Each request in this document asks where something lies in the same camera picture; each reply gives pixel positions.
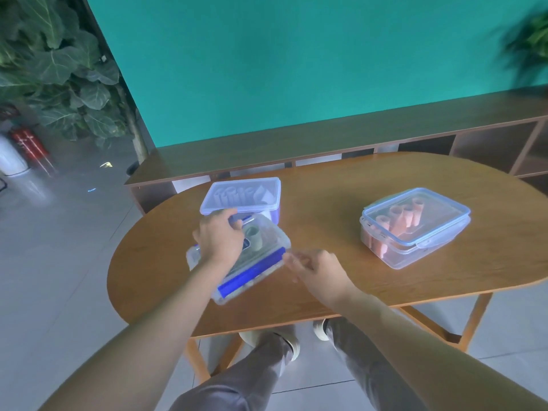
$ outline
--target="plastic food container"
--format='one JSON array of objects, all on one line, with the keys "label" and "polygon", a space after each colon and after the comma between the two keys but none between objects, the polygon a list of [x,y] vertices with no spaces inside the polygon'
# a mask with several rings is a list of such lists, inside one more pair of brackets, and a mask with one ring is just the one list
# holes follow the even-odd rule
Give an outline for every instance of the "plastic food container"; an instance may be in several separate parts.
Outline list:
[{"label": "plastic food container", "polygon": [[282,182],[278,178],[215,182],[200,206],[200,213],[209,215],[215,210],[237,207],[238,213],[260,213],[277,225],[281,195]]},{"label": "plastic food container", "polygon": [[401,269],[451,242],[470,223],[470,209],[418,187],[367,206],[360,223],[362,242]]},{"label": "plastic food container", "polygon": [[[283,265],[282,255],[291,248],[291,241],[269,219],[261,214],[243,219],[245,234],[242,253],[217,290],[211,295],[216,304],[224,304],[252,287]],[[186,252],[192,270],[200,261],[200,247]]]}]

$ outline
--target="teal wall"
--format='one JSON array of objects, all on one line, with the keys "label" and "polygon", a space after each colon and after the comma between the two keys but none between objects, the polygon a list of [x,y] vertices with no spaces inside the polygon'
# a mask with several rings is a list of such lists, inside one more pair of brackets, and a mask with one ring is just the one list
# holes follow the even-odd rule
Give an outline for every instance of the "teal wall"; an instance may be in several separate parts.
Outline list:
[{"label": "teal wall", "polygon": [[510,89],[543,2],[88,1],[156,146]]}]

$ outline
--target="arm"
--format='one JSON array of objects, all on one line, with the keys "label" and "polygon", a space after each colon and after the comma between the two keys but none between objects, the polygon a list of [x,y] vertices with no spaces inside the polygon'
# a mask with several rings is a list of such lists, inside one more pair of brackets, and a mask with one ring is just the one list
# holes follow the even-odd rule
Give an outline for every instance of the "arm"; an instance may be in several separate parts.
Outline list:
[{"label": "arm", "polygon": [[242,251],[242,222],[228,223],[235,213],[202,220],[194,232],[201,261],[188,281],[88,359],[41,411],[154,410],[209,297]]},{"label": "arm", "polygon": [[363,331],[431,410],[548,410],[548,403],[356,288],[327,251],[287,254],[312,295]]}]

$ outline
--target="tabletop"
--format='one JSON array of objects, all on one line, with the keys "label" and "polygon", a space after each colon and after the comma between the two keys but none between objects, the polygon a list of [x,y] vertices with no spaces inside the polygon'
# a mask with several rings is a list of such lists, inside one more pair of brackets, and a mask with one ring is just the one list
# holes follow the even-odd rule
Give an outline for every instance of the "tabletop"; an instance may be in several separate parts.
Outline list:
[{"label": "tabletop", "polygon": [[[525,182],[470,160],[386,153],[243,176],[282,182],[279,227],[293,248],[324,248],[361,290],[405,306],[536,283],[548,276],[548,199]],[[114,252],[107,290],[127,322],[185,282],[185,253],[210,184],[166,200]],[[365,206],[426,187],[471,209],[454,241],[404,269],[390,269],[360,241]],[[193,337],[335,316],[281,268],[223,306],[211,301]]]}]

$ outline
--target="shoe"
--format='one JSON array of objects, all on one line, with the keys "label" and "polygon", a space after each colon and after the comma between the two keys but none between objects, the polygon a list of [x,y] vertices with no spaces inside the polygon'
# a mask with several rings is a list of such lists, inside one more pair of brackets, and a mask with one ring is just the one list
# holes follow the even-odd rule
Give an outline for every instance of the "shoe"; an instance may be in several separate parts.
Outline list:
[{"label": "shoe", "polygon": [[329,338],[327,337],[327,333],[325,332],[325,321],[327,319],[321,319],[321,320],[314,320],[312,323],[312,329],[314,329],[314,333],[318,337],[318,339],[327,342]]},{"label": "shoe", "polygon": [[259,331],[241,331],[239,335],[245,343],[247,343],[251,347],[255,347],[259,343],[261,337],[263,337],[264,334],[268,333],[277,334],[282,339],[284,339],[293,351],[291,361],[297,359],[301,350],[301,344],[299,343],[299,339],[297,339],[297,337],[295,336],[295,326],[280,326],[273,327],[271,329],[262,329]]}]

